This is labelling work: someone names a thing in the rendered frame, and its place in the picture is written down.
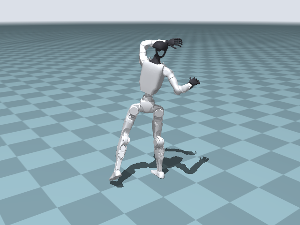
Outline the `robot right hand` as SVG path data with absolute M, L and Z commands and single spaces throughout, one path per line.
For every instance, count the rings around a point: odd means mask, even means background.
M 194 85 L 200 84 L 199 80 L 197 80 L 197 78 L 195 79 L 195 77 L 193 79 L 191 79 L 191 77 L 190 77 L 190 81 L 188 83 L 190 83 L 192 85 L 191 88 L 193 88 Z

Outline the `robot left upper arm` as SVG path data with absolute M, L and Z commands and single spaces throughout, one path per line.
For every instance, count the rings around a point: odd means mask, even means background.
M 139 51 L 139 63 L 142 66 L 143 62 L 147 59 L 147 54 L 146 54 L 146 50 L 149 48 L 148 45 L 141 45 L 140 44 L 140 51 Z

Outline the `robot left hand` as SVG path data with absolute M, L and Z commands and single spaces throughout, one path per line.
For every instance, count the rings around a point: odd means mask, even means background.
M 177 49 L 176 47 L 174 47 L 174 45 L 181 47 L 182 40 L 180 38 L 172 38 L 170 40 L 165 40 L 165 43 L 167 44 L 167 46 L 171 46 L 172 48 Z M 181 45 L 179 45 L 179 44 L 181 44 Z

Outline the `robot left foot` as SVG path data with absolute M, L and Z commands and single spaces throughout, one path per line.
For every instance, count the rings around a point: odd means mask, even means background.
M 118 179 L 121 175 L 120 170 L 116 170 L 115 172 L 112 173 L 111 177 L 109 178 L 109 180 L 116 180 Z

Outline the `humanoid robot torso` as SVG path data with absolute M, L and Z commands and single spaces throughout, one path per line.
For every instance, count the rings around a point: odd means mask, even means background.
M 140 112 L 153 113 L 155 101 L 153 95 L 161 88 L 164 75 L 164 66 L 167 67 L 164 62 L 161 64 L 154 64 L 149 62 L 150 57 L 146 59 L 142 64 L 142 70 L 140 75 L 140 90 L 145 92 L 143 98 L 140 100 Z

